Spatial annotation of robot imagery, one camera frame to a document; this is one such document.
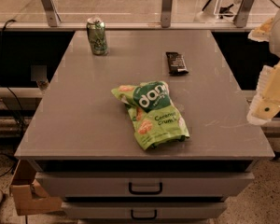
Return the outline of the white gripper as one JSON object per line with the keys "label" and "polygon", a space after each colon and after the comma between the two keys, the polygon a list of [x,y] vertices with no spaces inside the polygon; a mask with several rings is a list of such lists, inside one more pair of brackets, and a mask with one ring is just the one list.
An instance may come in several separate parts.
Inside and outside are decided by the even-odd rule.
{"label": "white gripper", "polygon": [[[253,29],[248,38],[257,42],[268,42],[270,53],[280,58],[280,9],[274,18]],[[263,125],[280,111],[280,61],[274,67],[264,65],[246,116],[253,125]]]}

